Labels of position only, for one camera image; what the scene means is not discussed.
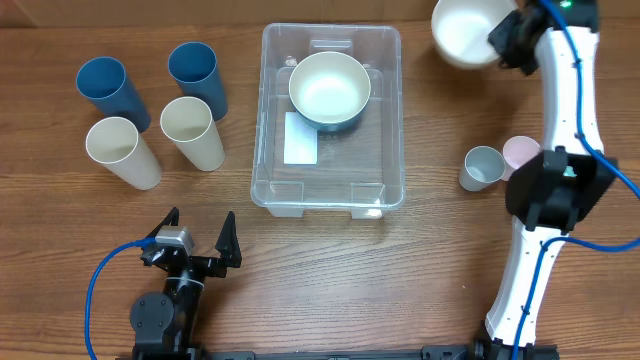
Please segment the grey small cup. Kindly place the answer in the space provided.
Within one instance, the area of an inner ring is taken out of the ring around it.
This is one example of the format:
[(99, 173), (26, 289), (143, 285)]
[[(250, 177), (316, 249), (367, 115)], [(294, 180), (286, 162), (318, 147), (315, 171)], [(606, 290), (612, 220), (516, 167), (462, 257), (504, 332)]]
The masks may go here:
[(478, 192), (502, 179), (506, 165), (502, 154), (489, 146), (477, 146), (465, 155), (459, 173), (460, 186)]

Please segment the cream bowl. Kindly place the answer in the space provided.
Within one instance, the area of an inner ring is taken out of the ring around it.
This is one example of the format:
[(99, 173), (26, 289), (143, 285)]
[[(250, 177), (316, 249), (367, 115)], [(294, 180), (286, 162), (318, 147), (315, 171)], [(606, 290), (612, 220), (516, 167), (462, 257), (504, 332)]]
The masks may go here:
[(490, 32), (512, 11), (514, 0), (439, 0), (431, 18), (435, 47), (449, 64), (479, 69), (499, 59)]
[(288, 90), (293, 106), (307, 104), (368, 104), (371, 80), (364, 66), (342, 52), (309, 55), (292, 71)]

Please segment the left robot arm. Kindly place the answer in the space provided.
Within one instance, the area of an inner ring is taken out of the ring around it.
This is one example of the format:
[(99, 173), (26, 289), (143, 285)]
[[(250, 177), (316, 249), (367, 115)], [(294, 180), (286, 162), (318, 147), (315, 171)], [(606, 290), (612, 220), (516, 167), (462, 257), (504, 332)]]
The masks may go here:
[(192, 340), (192, 333), (205, 280), (224, 278), (229, 268), (241, 266), (235, 214), (227, 214), (215, 245), (217, 257), (193, 254), (194, 240), (188, 228), (179, 225), (176, 207), (149, 236), (153, 243), (143, 248), (140, 259), (146, 266), (162, 269), (167, 277), (162, 291), (148, 292), (131, 306), (132, 357), (206, 359), (207, 351)]

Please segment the dark blue bowl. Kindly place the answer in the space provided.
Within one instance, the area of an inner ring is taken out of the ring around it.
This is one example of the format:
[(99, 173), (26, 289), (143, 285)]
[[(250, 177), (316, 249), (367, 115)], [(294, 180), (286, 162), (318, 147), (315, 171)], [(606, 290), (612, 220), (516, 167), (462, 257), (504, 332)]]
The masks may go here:
[(307, 104), (295, 106), (295, 111), (310, 127), (321, 132), (340, 132), (358, 124), (368, 105), (361, 107), (347, 104)]

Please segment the pink small cup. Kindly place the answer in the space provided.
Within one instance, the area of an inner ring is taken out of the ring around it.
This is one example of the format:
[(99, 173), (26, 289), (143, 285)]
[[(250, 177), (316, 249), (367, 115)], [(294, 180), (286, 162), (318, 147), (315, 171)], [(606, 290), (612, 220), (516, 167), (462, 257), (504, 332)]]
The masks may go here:
[(538, 142), (527, 136), (514, 136), (507, 140), (502, 149), (505, 163), (503, 181), (508, 181), (513, 172), (526, 164), (540, 152)]

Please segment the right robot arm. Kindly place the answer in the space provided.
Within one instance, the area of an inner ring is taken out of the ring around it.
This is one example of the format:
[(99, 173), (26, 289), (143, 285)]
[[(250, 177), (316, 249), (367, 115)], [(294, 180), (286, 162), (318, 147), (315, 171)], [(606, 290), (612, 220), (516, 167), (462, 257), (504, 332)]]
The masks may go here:
[(514, 171), (505, 205), (512, 244), (500, 289), (471, 359), (556, 359), (536, 345), (536, 323), (554, 263), (569, 234), (615, 180), (617, 161), (604, 155), (595, 111), (594, 60), (598, 5), (529, 1), (488, 35), (504, 68), (539, 71), (544, 93), (542, 149)]

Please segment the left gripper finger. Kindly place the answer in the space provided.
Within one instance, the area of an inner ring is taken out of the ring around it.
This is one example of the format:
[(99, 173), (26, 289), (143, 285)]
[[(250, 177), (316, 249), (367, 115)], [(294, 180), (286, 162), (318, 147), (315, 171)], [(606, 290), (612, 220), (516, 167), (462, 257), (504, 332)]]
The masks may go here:
[(179, 209), (173, 207), (166, 217), (147, 235), (147, 238), (155, 238), (163, 226), (177, 226), (179, 224), (179, 216)]
[(236, 233), (236, 217), (229, 211), (220, 231), (215, 249), (220, 253), (219, 262), (224, 267), (240, 268), (242, 255)]

